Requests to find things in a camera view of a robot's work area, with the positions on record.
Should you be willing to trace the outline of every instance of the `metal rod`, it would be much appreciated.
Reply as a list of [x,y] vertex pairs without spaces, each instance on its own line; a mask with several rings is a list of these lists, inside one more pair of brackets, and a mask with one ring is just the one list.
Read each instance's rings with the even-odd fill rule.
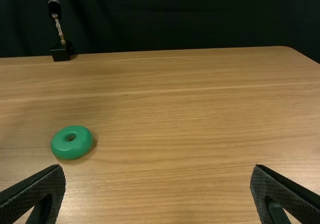
[[65,41],[65,37],[63,35],[62,29],[61,29],[61,25],[59,23],[58,16],[57,15],[52,15],[52,17],[55,20],[55,26],[56,26],[56,28],[58,29],[58,32],[59,32],[60,42],[64,45],[64,44],[66,44],[66,41]]

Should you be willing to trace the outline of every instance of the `black backdrop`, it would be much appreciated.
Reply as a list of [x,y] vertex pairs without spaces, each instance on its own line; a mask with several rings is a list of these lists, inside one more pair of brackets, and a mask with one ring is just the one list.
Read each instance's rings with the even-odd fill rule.
[[[48,0],[0,0],[0,56],[49,55]],[[77,53],[289,46],[320,62],[320,0],[60,0]]]

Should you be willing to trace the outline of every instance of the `hole in ring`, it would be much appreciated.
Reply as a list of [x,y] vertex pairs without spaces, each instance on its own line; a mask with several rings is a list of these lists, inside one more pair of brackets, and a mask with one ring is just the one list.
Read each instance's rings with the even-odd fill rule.
[[68,134],[67,136],[66,136],[66,141],[73,141],[74,139],[75,139],[75,136],[76,134],[74,134],[74,133],[70,133],[70,134]]

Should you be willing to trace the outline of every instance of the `wood grain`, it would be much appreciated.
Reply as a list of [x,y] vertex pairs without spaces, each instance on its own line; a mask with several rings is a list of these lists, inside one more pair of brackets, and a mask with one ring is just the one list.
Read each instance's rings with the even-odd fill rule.
[[[320,67],[286,47],[0,59],[0,189],[59,163],[57,223],[258,224],[255,164],[320,193],[319,118]],[[57,160],[74,124],[97,146]]]

